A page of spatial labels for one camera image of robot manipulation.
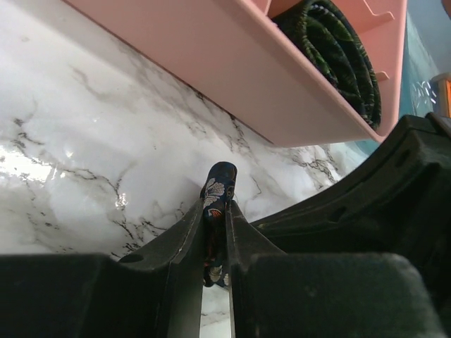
pink shelf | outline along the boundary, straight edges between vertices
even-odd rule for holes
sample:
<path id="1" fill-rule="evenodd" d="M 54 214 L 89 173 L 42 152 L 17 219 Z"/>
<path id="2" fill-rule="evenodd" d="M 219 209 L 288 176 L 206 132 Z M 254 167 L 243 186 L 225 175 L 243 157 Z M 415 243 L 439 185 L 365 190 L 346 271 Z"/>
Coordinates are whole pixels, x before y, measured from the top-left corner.
<path id="1" fill-rule="evenodd" d="M 65 0 L 279 146 L 372 138 L 395 126 L 407 0 L 335 0 L 381 89 L 372 130 L 267 17 L 295 0 Z"/>

floral pattern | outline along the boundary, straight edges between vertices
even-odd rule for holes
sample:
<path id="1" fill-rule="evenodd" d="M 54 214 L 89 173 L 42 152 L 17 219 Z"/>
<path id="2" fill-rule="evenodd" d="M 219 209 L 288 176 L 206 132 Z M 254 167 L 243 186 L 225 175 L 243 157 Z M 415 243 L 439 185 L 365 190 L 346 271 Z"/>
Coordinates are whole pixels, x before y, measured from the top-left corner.
<path id="1" fill-rule="evenodd" d="M 205 187 L 204 208 L 219 200 L 219 197 L 224 195 L 224 184 L 216 182 L 211 178 Z"/>

countertop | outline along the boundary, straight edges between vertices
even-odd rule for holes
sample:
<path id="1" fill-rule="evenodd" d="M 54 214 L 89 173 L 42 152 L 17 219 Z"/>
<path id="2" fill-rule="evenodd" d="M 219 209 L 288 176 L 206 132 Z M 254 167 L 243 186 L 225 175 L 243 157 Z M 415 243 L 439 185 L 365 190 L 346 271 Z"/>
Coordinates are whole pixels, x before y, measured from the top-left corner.
<path id="1" fill-rule="evenodd" d="M 253 221 L 336 183 L 354 144 L 277 148 L 59 0 L 0 0 L 1 254 L 103 252 L 151 241 L 217 161 Z M 205 289 L 203 337 L 229 337 Z"/>

